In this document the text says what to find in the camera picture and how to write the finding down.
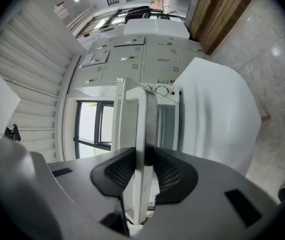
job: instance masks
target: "wooden panel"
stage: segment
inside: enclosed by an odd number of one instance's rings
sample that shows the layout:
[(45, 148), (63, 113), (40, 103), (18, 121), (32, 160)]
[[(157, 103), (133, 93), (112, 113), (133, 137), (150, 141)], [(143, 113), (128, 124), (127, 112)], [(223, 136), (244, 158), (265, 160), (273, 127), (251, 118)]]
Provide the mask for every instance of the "wooden panel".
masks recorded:
[(251, 0), (199, 0), (190, 25), (192, 38), (198, 40), (203, 51), (210, 55), (250, 2)]

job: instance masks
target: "gray floor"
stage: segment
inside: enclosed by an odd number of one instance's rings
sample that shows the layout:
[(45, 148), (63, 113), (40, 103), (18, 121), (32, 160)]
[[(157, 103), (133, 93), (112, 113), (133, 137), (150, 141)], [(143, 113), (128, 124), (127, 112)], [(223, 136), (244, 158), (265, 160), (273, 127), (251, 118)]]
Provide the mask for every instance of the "gray floor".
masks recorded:
[(262, 124), (247, 178), (276, 202), (285, 184), (285, 12), (275, 0), (252, 0), (211, 55), (247, 82)]

